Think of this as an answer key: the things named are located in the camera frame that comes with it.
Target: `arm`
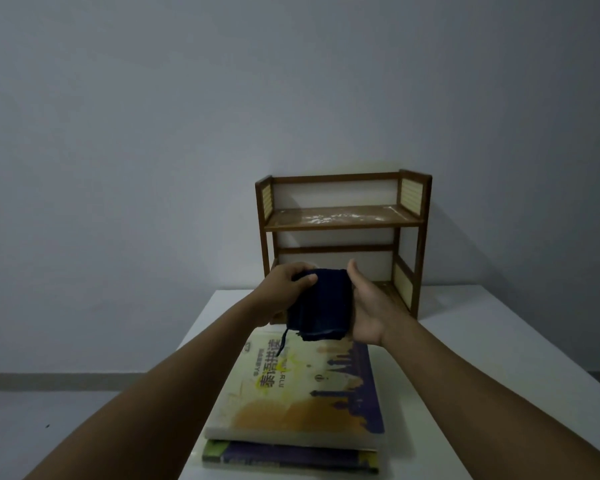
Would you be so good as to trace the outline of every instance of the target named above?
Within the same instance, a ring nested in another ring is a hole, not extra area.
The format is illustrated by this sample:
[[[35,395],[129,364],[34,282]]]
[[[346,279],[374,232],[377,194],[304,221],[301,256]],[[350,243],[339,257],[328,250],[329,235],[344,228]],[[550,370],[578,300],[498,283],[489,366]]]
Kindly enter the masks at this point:
[[[353,338],[400,365],[471,476],[600,479],[600,452],[456,355],[368,281],[354,261]]]
[[[276,266],[250,295],[88,418],[28,480],[177,479],[244,343],[317,281]]]

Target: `dark blue pouch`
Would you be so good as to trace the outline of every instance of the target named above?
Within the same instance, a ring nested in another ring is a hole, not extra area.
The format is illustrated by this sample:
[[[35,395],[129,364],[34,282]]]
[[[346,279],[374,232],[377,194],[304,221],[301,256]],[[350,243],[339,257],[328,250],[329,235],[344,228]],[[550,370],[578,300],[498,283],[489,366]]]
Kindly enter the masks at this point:
[[[287,310],[287,329],[280,342],[282,352],[289,330],[306,342],[340,340],[349,331],[353,306],[353,288],[344,269],[311,269],[296,274],[298,281],[307,274],[317,274],[318,281],[304,291]]]

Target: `left arm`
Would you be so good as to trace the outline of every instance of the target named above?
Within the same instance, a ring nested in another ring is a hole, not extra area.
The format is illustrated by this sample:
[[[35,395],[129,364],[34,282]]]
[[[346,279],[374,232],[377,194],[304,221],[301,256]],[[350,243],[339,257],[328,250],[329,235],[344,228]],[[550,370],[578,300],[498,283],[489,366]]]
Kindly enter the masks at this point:
[[[317,280],[311,266],[276,266],[250,295],[104,405],[27,480],[176,480],[244,343]]]

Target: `left hand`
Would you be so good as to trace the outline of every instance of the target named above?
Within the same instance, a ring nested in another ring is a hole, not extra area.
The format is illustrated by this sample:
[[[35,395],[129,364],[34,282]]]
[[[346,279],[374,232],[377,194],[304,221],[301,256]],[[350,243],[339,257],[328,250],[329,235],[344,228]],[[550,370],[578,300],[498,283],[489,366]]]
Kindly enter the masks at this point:
[[[311,288],[318,281],[315,274],[304,276],[298,281],[291,281],[291,278],[301,271],[314,268],[315,266],[305,262],[275,266],[247,297],[256,309],[256,326],[269,323],[273,315],[286,310],[296,302],[300,293]]]

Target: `stacked books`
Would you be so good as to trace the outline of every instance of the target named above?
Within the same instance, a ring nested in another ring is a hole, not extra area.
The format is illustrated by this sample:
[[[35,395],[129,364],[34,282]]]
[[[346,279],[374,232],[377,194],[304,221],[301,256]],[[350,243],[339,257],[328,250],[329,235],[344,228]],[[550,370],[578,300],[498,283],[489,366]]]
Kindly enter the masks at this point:
[[[384,425],[368,348],[254,332],[207,421],[203,461],[377,473]]]

